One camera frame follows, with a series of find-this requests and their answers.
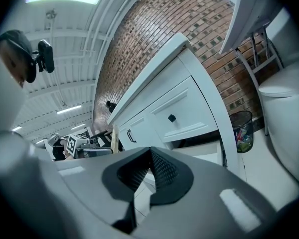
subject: ceiling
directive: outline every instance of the ceiling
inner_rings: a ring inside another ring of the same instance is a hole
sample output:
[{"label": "ceiling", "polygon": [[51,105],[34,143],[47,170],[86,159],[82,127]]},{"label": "ceiling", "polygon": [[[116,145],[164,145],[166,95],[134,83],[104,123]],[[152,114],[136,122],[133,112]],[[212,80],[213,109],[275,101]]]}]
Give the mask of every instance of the ceiling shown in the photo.
[{"label": "ceiling", "polygon": [[[33,50],[45,39],[53,47],[55,70],[38,72],[25,83],[28,99],[13,127],[36,143],[53,133],[67,135],[71,128],[92,126],[96,84],[108,45],[124,15],[137,0],[100,0],[97,5],[67,0],[25,3],[11,10],[0,32],[22,30]],[[46,13],[54,10],[54,20]],[[64,108],[82,108],[57,115]]]}]

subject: trash can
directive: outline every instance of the trash can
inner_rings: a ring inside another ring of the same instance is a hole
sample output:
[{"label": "trash can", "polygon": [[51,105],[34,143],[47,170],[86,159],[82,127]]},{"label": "trash can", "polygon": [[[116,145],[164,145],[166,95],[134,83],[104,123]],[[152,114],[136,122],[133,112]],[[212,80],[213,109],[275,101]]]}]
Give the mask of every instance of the trash can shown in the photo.
[{"label": "trash can", "polygon": [[254,144],[253,114],[250,111],[241,111],[229,118],[234,130],[237,152],[249,151]]}]

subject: tile floor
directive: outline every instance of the tile floor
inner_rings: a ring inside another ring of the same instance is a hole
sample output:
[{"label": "tile floor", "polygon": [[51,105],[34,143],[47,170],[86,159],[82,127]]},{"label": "tile floor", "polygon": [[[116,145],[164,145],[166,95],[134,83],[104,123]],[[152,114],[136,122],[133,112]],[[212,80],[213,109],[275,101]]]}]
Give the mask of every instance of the tile floor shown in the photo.
[{"label": "tile floor", "polygon": [[[270,138],[265,136],[263,129],[254,133],[253,148],[247,153],[239,154],[239,162],[241,178],[262,193],[276,210],[299,196],[299,183],[282,167]],[[150,212],[151,194],[143,182],[135,192],[138,224]]]}]

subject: open drawer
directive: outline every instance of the open drawer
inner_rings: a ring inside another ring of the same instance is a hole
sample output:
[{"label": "open drawer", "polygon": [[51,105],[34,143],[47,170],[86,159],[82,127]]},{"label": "open drawer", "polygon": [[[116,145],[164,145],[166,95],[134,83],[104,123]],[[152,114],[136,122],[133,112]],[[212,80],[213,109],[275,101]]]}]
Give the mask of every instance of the open drawer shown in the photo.
[{"label": "open drawer", "polygon": [[218,129],[213,114],[192,77],[147,107],[146,112],[163,142]]}]

